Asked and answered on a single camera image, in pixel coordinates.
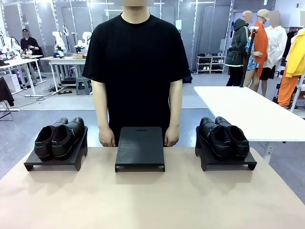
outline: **orange scarf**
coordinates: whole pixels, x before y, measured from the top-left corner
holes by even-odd
[[[267,60],[268,58],[268,54],[267,54],[267,50],[268,50],[268,37],[266,34],[266,31],[263,27],[263,25],[260,22],[256,22],[255,26],[258,26],[259,29],[257,31],[257,34],[254,37],[254,45],[255,45],[255,51],[256,52],[261,52],[263,54],[262,57],[257,56],[255,58],[255,62],[259,64],[258,67],[258,77],[261,77],[262,71],[263,71],[263,67],[264,67],[264,62]]]

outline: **person in black t-shirt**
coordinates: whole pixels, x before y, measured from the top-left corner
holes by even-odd
[[[182,79],[189,74],[179,31],[147,7],[125,6],[121,15],[98,25],[83,76],[92,80],[102,145],[118,145],[125,126],[159,126],[164,145],[175,145]]]
[[[27,29],[22,30],[22,36],[23,38],[20,41],[22,51],[25,51],[25,49],[31,49],[33,50],[33,55],[35,55],[36,51],[39,50],[39,45],[36,39],[30,37],[30,33]]]

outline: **orange pants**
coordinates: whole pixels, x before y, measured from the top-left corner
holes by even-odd
[[[291,96],[295,90],[295,87],[297,86],[299,77],[300,77],[299,75],[293,76],[291,78],[286,77],[286,69],[285,69],[277,99],[278,104],[280,106],[290,105]]]

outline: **shoe rack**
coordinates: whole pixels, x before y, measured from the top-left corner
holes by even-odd
[[[224,73],[225,56],[197,56],[197,73]]]

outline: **black t-shirt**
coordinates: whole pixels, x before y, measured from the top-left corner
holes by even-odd
[[[28,40],[26,40],[25,38],[21,39],[20,46],[21,46],[22,50],[27,49],[29,45],[34,46],[34,47],[39,47],[36,39],[33,37],[29,37]]]
[[[118,16],[97,26],[83,72],[105,83],[114,132],[124,126],[160,126],[163,133],[170,122],[170,83],[189,74],[179,31],[152,15],[140,24]]]

